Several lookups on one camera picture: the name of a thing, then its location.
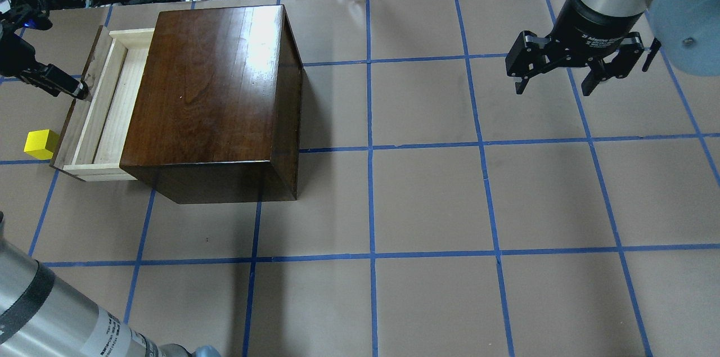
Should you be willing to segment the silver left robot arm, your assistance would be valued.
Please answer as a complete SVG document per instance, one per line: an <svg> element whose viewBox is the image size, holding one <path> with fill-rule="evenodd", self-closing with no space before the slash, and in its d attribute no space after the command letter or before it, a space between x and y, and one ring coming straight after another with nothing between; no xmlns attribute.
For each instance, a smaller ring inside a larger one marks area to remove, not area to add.
<svg viewBox="0 0 720 357"><path fill-rule="evenodd" d="M73 78L53 64L36 59L34 47L16 34L19 29L49 30L52 22L46 0L12 0L2 13L1 73L16 78L57 97L64 93L78 100L90 95L87 84Z"/></svg>

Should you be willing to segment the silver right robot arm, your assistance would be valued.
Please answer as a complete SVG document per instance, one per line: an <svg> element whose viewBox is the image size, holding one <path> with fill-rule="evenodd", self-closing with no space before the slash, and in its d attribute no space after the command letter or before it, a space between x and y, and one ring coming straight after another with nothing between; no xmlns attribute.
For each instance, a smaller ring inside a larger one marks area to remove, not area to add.
<svg viewBox="0 0 720 357"><path fill-rule="evenodd" d="M633 31L643 13L655 37L643 71L663 48L679 70L718 76L718 0L566 0L546 37L522 31L507 54L515 92L558 67L589 68L584 96L610 78L627 77L645 47Z"/></svg>

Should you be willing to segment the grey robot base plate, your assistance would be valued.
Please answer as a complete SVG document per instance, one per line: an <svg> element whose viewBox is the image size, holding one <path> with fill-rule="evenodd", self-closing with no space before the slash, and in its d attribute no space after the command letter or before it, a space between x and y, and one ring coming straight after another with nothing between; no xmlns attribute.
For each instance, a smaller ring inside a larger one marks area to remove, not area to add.
<svg viewBox="0 0 720 357"><path fill-rule="evenodd" d="M1 239L3 356L218 356L159 345L98 306L41 262Z"/></svg>

